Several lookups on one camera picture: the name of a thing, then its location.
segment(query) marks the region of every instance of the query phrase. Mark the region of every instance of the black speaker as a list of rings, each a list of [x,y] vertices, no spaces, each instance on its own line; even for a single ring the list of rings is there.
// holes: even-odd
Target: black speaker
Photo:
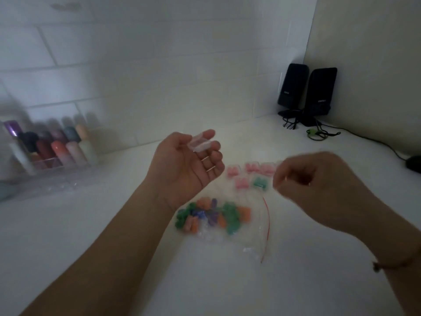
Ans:
[[[337,73],[338,69],[335,67],[317,68],[311,73],[303,111],[305,116],[329,113]]]
[[[291,63],[288,66],[284,84],[282,84],[278,104],[290,110],[297,109],[308,77],[309,67],[307,65]]]

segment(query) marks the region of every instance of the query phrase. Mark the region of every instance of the white brick wall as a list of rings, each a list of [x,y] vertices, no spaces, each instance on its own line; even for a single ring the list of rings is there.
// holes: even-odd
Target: white brick wall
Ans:
[[[0,114],[109,152],[275,113],[316,1],[0,0]]]

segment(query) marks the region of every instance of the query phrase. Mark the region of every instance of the bracelet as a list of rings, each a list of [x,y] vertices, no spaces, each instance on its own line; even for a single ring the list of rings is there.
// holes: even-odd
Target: bracelet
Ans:
[[[407,267],[409,265],[412,264],[412,262],[416,259],[416,257],[418,255],[421,255],[421,248],[415,252],[414,255],[412,255],[411,257],[403,260],[402,262],[398,263],[398,264],[391,264],[391,265],[383,265],[380,264],[378,262],[373,262],[373,270],[378,273],[379,271],[381,271],[382,269],[391,269],[391,270],[396,270],[399,269],[401,267]]]

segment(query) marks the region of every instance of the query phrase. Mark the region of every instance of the computer mouse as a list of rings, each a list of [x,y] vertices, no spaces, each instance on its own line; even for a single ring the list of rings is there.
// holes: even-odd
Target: computer mouse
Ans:
[[[406,167],[421,174],[421,155],[412,156],[405,161]]]

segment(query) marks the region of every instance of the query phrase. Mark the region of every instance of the forearm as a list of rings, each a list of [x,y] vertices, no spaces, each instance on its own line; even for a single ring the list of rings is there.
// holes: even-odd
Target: forearm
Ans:
[[[27,315],[124,315],[172,217],[140,185],[89,249],[25,311]]]
[[[367,210],[372,214],[357,237],[382,265],[415,257],[409,266],[384,272],[406,314],[421,315],[421,232],[381,202]]]

